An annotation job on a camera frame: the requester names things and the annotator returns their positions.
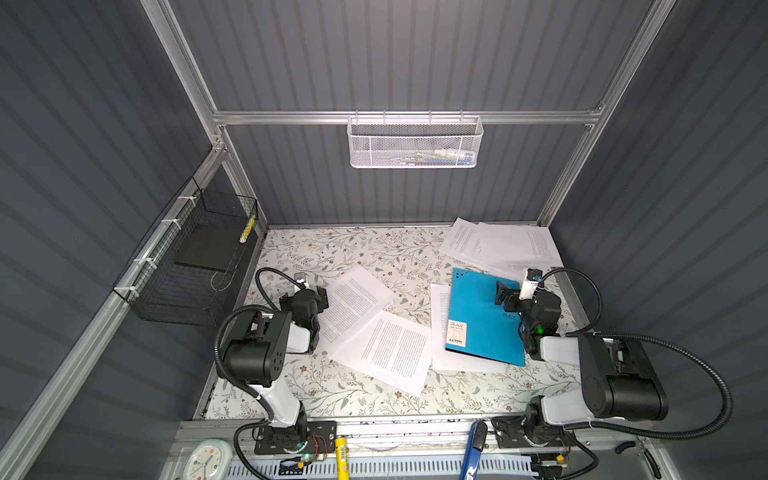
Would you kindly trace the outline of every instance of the blue tool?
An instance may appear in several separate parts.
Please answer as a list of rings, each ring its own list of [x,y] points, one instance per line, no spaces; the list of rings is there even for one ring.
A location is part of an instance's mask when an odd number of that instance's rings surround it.
[[[475,480],[478,476],[478,467],[480,466],[480,454],[485,447],[485,436],[488,434],[488,426],[482,420],[472,424],[469,429],[469,440],[467,441],[467,451],[464,453],[464,463],[462,464],[462,474],[459,480]]]

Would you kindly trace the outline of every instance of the metal bracket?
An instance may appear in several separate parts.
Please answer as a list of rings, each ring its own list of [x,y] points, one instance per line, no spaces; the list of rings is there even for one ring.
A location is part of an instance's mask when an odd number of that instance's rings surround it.
[[[197,197],[177,197],[177,198],[184,198],[192,202],[192,206],[197,206]]]
[[[143,265],[144,263],[149,263],[152,266],[152,270],[157,270],[157,262],[153,257],[134,258],[134,262],[136,262],[139,266]]]
[[[262,427],[256,436],[254,455],[282,455],[286,453],[300,454],[315,452],[315,442],[318,442],[319,453],[332,453],[336,445],[336,422],[306,423],[306,441],[299,451],[291,448],[300,441],[294,428],[273,429]]]
[[[179,231],[181,232],[181,223],[179,223],[179,219],[177,219],[177,218],[169,218],[167,220],[160,220],[160,223],[173,223],[174,225],[179,227]]]
[[[496,442],[500,449],[519,449],[532,446],[538,447],[556,447],[571,445],[568,437],[562,436],[559,439],[552,440],[543,445],[532,445],[526,438],[523,430],[523,421],[525,415],[506,415],[494,417],[491,419]]]

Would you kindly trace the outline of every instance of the black wire mesh basket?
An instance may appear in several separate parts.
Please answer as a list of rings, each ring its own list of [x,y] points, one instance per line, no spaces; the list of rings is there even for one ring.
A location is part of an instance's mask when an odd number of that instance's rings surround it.
[[[140,263],[133,282],[127,286],[116,283],[113,291],[143,320],[216,326],[234,309],[245,280],[258,242],[257,232],[251,231],[256,229],[256,220],[256,199],[199,189],[187,198],[175,219],[161,221],[166,223],[164,231],[148,253],[137,258],[141,247],[137,248],[123,271]],[[229,261],[224,260],[216,270],[180,262],[187,241],[200,229],[235,233],[219,255]]]

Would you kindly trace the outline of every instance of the white wire mesh basket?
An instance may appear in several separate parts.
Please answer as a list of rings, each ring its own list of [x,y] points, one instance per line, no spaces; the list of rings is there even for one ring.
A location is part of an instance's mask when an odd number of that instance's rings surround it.
[[[354,168],[472,168],[477,165],[480,117],[453,119],[350,117],[349,163]]]

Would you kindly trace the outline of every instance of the black cable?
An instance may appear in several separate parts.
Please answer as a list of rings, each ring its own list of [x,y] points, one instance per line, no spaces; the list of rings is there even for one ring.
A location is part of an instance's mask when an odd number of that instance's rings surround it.
[[[293,285],[298,286],[300,289],[303,290],[303,289],[306,288],[306,285],[304,285],[302,283],[299,283],[299,282],[296,282],[294,279],[292,279],[291,277],[287,276],[285,273],[279,271],[277,268],[272,268],[271,266],[263,266],[263,267],[259,268],[256,271],[256,275],[253,276],[253,279],[256,280],[256,288],[259,289],[259,293],[261,293],[261,296],[264,297],[264,301],[269,303],[269,305],[272,307],[272,310],[274,310],[276,312],[279,311],[280,309],[277,308],[277,305],[275,305],[272,300],[270,300],[270,296],[266,294],[266,292],[264,291],[264,287],[261,286],[261,280],[259,279],[259,276],[262,273],[264,273],[264,272],[277,273],[278,275],[281,275],[282,277],[284,277],[287,280],[289,280]]]
[[[573,334],[574,333],[567,333],[566,336],[574,336]],[[723,405],[720,407],[720,413],[717,414],[717,417],[712,422],[698,429],[685,430],[682,432],[656,432],[654,430],[635,429],[633,427],[627,427],[625,425],[617,425],[615,423],[599,422],[595,420],[591,420],[589,422],[577,422],[577,423],[571,423],[568,425],[563,425],[564,429],[575,430],[575,429],[600,428],[600,429],[614,430],[616,432],[629,433],[630,435],[651,437],[652,439],[689,440],[689,439],[698,439],[699,437],[703,437],[705,435],[715,433],[715,431],[722,428],[723,425],[726,424],[730,416],[733,414],[733,395],[731,394],[730,389],[728,389],[728,385],[726,385],[725,381],[723,380],[723,377],[721,377],[720,374],[717,373],[715,369],[710,366],[709,363],[705,362],[703,359],[701,359],[696,354],[690,352],[689,350],[681,346],[675,345],[672,342],[668,342],[666,340],[654,338],[652,336],[647,336],[647,335],[640,335],[637,333],[594,332],[592,333],[592,335],[595,335],[597,337],[604,338],[604,339],[619,339],[619,340],[626,339],[626,340],[637,340],[639,342],[653,343],[654,345],[662,346],[664,348],[673,350],[674,352],[677,352],[682,356],[685,356],[688,359],[693,360],[694,363],[700,366],[705,372],[707,372],[707,375],[709,375],[712,378],[712,380],[714,380],[715,384],[717,385],[717,388],[720,390],[720,396],[722,397]]]
[[[273,310],[265,307],[264,305],[243,305],[242,307],[235,309],[232,313],[227,315],[227,318],[222,320],[221,325],[219,325],[219,329],[216,331],[216,339],[214,340],[214,362],[216,363],[216,368],[218,369],[219,373],[224,377],[225,380],[227,380],[233,386],[236,386],[238,389],[243,390],[248,395],[254,397],[259,402],[259,404],[264,407],[264,410],[266,410],[266,417],[271,422],[275,417],[275,412],[272,410],[272,407],[270,407],[270,404],[265,400],[262,400],[261,396],[253,391],[253,389],[251,389],[243,380],[240,380],[235,375],[233,375],[227,366],[224,365],[224,360],[221,356],[221,341],[224,338],[224,332],[227,330],[227,325],[229,325],[229,323],[237,318],[237,316],[242,312],[247,312],[249,310],[259,310],[260,312],[273,313]]]
[[[540,288],[544,288],[544,280],[546,280],[550,276],[554,275],[555,273],[560,273],[560,272],[575,273],[575,274],[579,275],[581,278],[583,278],[584,280],[587,280],[587,282],[590,284],[590,286],[594,289],[594,294],[598,298],[598,313],[594,316],[592,321],[590,321],[587,326],[585,326],[584,328],[580,328],[580,329],[576,330],[576,332],[586,332],[587,330],[594,328],[598,324],[598,322],[600,321],[600,316],[603,314],[603,296],[600,293],[600,289],[598,289],[598,286],[594,284],[594,282],[592,281],[592,279],[590,277],[588,277],[584,273],[582,273],[582,272],[580,272],[578,270],[574,270],[572,268],[555,268],[553,270],[549,270],[547,273],[545,273],[541,277],[541,280],[538,281],[539,287]]]
[[[240,433],[248,429],[255,429],[256,427],[265,427],[269,424],[270,423],[267,420],[262,420],[261,422],[247,423],[245,425],[242,425],[235,431],[235,437],[234,439],[232,439],[235,453],[237,453],[237,458],[240,459],[240,461],[243,463],[243,466],[246,468],[246,470],[248,470],[248,472],[253,473],[256,476],[256,478],[258,478],[259,480],[270,480],[270,478],[259,473],[259,471],[256,470],[253,467],[253,465],[250,464],[250,462],[248,462],[248,458],[245,458],[245,454],[243,453],[243,450],[240,448]]]
[[[571,442],[576,444],[576,446],[578,448],[580,448],[581,451],[583,451],[584,453],[589,455],[592,458],[592,462],[589,465],[587,465],[586,467],[583,467],[583,468],[577,470],[576,472],[572,472],[572,473],[569,473],[567,475],[563,475],[561,477],[558,477],[558,480],[569,480],[570,478],[580,477],[580,476],[582,476],[585,473],[588,473],[588,472],[591,472],[592,470],[595,470],[597,468],[597,466],[600,465],[600,459],[598,458],[598,456],[595,455],[594,452],[592,452],[590,449],[585,447],[581,442],[579,442],[578,439],[576,439],[576,435],[574,435],[572,432],[564,432],[564,435],[566,437],[568,437],[568,440],[570,440]]]

